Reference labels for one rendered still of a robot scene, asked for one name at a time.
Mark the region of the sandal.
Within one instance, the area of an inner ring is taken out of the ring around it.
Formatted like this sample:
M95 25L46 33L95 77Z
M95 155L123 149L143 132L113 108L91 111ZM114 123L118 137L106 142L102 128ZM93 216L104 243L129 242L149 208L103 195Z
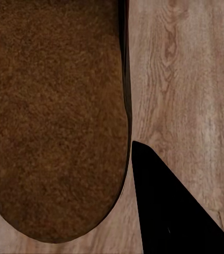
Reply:
M0 215L73 241L120 197L132 136L129 0L0 0Z

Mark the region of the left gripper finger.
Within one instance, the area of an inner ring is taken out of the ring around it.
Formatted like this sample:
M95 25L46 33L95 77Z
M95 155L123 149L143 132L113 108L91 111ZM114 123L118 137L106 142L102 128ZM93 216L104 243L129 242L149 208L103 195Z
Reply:
M150 146L132 142L144 254L224 254L224 232Z

